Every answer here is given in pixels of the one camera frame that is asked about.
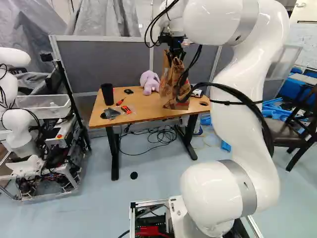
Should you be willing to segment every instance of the orange screwdriver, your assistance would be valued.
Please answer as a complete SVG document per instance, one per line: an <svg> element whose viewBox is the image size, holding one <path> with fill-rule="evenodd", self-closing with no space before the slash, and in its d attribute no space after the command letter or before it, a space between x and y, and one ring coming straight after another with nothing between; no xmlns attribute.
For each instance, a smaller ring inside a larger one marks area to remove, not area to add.
<svg viewBox="0 0 317 238"><path fill-rule="evenodd" d="M121 99L120 101L118 101L118 102L116 103L116 105L117 105L117 106L120 106L120 105L123 103L123 100L124 100L124 99Z"/></svg>

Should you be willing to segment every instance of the whiteboard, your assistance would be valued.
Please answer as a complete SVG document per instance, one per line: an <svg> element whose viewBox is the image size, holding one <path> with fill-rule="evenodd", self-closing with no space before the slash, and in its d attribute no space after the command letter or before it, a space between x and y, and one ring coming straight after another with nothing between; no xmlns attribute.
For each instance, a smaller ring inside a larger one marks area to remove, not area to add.
<svg viewBox="0 0 317 238"><path fill-rule="evenodd" d="M292 24L287 44L303 47L295 64L317 69L317 24Z"/></svg>

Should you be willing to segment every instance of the white robot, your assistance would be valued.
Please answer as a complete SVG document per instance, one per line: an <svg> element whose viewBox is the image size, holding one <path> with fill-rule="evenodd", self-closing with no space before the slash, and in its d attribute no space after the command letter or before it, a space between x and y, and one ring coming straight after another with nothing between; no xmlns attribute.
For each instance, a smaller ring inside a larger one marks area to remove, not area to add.
<svg viewBox="0 0 317 238"><path fill-rule="evenodd" d="M30 56L24 51L0 47L1 122L5 129L11 130L6 137L6 143L20 158L36 155L38 152L28 131L32 116L26 110L10 109L17 96L18 82L7 69L10 66L25 67L30 61Z"/></svg>
<svg viewBox="0 0 317 238"><path fill-rule="evenodd" d="M272 57L288 35L285 8L275 0L167 0L161 11L170 5L159 19L170 35L186 34L201 45L232 45L234 57L213 83L261 101ZM211 89L211 99L239 102L217 88ZM214 129L231 145L232 160L196 164L184 172L177 201L187 215L173 221L176 238L220 238L234 219L262 211L279 198L279 177L255 114L244 105L212 103L211 108Z"/></svg>

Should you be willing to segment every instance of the pink stuffed animal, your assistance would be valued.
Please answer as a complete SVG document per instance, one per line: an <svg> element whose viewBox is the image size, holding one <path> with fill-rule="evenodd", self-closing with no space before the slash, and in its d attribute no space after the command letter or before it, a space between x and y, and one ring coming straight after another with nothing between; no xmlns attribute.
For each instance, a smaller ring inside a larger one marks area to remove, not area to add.
<svg viewBox="0 0 317 238"><path fill-rule="evenodd" d="M152 91L159 91L159 77L156 73L148 70L142 73L140 84L144 88L143 95L151 95Z"/></svg>

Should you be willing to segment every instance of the black tumbler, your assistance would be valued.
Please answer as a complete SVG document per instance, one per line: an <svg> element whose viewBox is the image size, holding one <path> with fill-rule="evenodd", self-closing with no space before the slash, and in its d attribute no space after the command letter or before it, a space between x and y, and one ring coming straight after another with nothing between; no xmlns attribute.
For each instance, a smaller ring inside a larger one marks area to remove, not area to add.
<svg viewBox="0 0 317 238"><path fill-rule="evenodd" d="M104 83L101 85L104 101L107 106L113 105L113 86L111 83Z"/></svg>

